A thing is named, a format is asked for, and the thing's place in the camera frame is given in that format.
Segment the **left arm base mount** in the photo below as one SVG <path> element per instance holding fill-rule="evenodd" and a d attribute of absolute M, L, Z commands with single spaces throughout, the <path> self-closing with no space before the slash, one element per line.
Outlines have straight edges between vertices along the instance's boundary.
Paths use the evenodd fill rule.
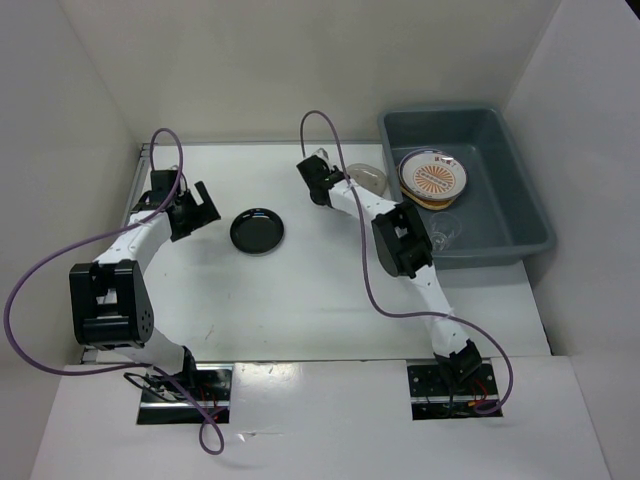
<path fill-rule="evenodd" d="M 168 380 L 158 374 L 124 373 L 123 378 L 141 391 L 136 423 L 138 425 L 199 424 L 203 417 Z M 227 424 L 230 416 L 233 365 L 197 365 L 193 380 L 181 385 L 219 424 Z"/>

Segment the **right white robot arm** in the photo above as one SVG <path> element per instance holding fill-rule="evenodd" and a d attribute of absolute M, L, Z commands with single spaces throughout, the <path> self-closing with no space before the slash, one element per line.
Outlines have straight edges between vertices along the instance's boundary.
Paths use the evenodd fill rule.
<path fill-rule="evenodd" d="M 344 172 L 330 166 L 326 151 L 319 149 L 297 165 L 310 198 L 316 205 L 349 214 L 363 222 L 365 239 L 373 235 L 378 261 L 387 274 L 406 278 L 426 305 L 421 316 L 439 365 L 439 382 L 450 393 L 460 393 L 474 379 L 481 355 L 453 310 L 437 279 L 432 243 L 416 207 L 394 202 L 370 192 Z"/>

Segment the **clear plastic cup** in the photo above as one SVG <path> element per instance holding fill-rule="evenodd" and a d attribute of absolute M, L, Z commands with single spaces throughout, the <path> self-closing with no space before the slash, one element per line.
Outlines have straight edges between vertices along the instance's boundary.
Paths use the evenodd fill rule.
<path fill-rule="evenodd" d="M 428 222 L 428 234 L 436 252 L 448 249 L 461 231 L 458 218 L 444 211 L 433 214 Z"/>

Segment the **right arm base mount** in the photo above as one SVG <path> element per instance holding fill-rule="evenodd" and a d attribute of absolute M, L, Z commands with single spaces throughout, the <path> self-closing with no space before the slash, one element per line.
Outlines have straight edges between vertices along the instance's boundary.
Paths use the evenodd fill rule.
<path fill-rule="evenodd" d="M 406 365 L 414 420 L 501 417 L 494 370 L 471 340 L 459 353 Z"/>

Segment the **clear smoky square dish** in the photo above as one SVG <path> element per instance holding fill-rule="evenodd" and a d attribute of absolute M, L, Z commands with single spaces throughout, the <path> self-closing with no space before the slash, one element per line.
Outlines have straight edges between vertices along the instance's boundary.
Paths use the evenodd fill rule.
<path fill-rule="evenodd" d="M 369 192 L 383 196 L 387 189 L 387 176 L 376 167 L 364 163 L 351 164 L 346 169 L 349 177 Z"/>

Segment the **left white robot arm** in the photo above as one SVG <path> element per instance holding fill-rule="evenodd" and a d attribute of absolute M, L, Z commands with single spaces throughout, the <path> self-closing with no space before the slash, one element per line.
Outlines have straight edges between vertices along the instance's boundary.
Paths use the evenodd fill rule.
<path fill-rule="evenodd" d="M 188 237 L 220 214 L 203 182 L 195 184 L 202 200 L 197 203 L 177 178 L 173 169 L 152 172 L 151 189 L 130 212 L 128 230 L 93 262 L 74 265 L 69 284 L 77 342 L 160 367 L 165 389 L 185 400 L 200 385 L 196 362 L 187 347 L 154 326 L 144 273 L 163 244 Z"/>

